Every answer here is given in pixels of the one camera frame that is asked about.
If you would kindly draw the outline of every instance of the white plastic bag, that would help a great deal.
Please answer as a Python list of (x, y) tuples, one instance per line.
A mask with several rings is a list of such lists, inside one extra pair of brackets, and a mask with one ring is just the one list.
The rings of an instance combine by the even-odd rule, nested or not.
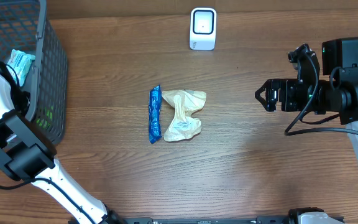
[(175, 116), (164, 134), (165, 141), (191, 139), (201, 132), (200, 119), (192, 118), (191, 115), (204, 107), (205, 92), (193, 90), (163, 91), (162, 98), (175, 109)]

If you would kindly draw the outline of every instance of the blue packet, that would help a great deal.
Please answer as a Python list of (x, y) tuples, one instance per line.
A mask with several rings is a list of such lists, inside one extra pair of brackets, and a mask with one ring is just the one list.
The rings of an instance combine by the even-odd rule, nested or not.
[(150, 90), (149, 98), (149, 140), (151, 144), (162, 137), (160, 127), (161, 101), (161, 88), (158, 85)]

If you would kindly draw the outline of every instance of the white packet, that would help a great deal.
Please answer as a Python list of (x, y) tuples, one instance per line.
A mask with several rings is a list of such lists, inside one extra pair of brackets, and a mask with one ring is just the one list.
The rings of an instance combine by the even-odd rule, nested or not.
[[(16, 72), (17, 77), (19, 79), (20, 86), (23, 86), (25, 82), (25, 78), (30, 70), (31, 63), (35, 60), (35, 56), (31, 54), (26, 54), (21, 52), (20, 50), (12, 50), (11, 57), (7, 61), (7, 64), (10, 65)], [(12, 69), (7, 66), (7, 69), (11, 73), (13, 80), (16, 82), (15, 73)]]
[(206, 93), (193, 90), (163, 91), (162, 98), (175, 109), (175, 116), (164, 134), (168, 142), (191, 139), (201, 132), (201, 120), (191, 115), (205, 105)]

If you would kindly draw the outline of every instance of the wooden tabletop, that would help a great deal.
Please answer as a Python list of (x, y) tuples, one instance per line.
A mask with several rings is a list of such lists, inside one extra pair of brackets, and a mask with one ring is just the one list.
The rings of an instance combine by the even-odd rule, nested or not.
[[(320, 207), (358, 223), (358, 168), (347, 136), (285, 137), (296, 113), (268, 113), (254, 98), (266, 79), (296, 77), (288, 51), (309, 43), (321, 63), (322, 42), (358, 36), (358, 10), (218, 14), (210, 52), (189, 49), (189, 16), (52, 25), (70, 63), (58, 158), (121, 216), (242, 218)], [(200, 135), (149, 142), (149, 91), (158, 84), (207, 93), (205, 107), (194, 114), (203, 122)], [(163, 132), (173, 114), (164, 102)], [(12, 182), (0, 172), (0, 184)], [(0, 190), (0, 223), (66, 223), (70, 217), (33, 186)]]

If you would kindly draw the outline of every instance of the snack package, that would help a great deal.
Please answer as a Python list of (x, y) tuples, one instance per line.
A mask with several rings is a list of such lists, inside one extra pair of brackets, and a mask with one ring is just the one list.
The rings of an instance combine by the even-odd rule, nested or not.
[(201, 132), (200, 119), (192, 118), (191, 115), (204, 107), (205, 92), (193, 90), (163, 91), (162, 97), (175, 109), (175, 116), (164, 134), (165, 141), (191, 139)]
[(160, 110), (162, 98), (160, 85), (150, 90), (149, 97), (149, 140), (153, 144), (161, 138)]
[[(26, 54), (20, 50), (12, 50), (11, 57), (7, 61), (7, 64), (10, 65), (16, 72), (19, 79), (20, 86), (23, 86), (25, 78), (30, 70), (31, 63), (35, 60), (35, 56), (31, 54)], [(13, 80), (16, 82), (15, 73), (8, 66), (7, 69), (11, 73)]]

